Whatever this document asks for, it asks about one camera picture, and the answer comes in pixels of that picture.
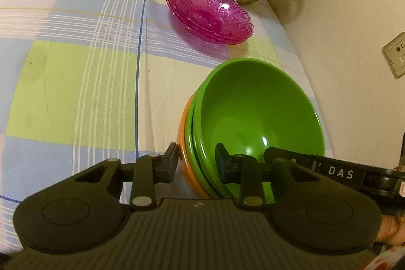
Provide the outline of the person's right hand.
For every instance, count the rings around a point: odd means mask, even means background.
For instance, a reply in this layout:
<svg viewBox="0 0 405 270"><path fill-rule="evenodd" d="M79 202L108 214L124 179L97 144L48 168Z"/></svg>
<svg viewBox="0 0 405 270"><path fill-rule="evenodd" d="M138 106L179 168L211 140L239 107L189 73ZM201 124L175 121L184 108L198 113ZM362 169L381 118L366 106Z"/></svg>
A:
<svg viewBox="0 0 405 270"><path fill-rule="evenodd" d="M375 241L391 246L403 245L405 242L405 217L383 215L380 231Z"/></svg>

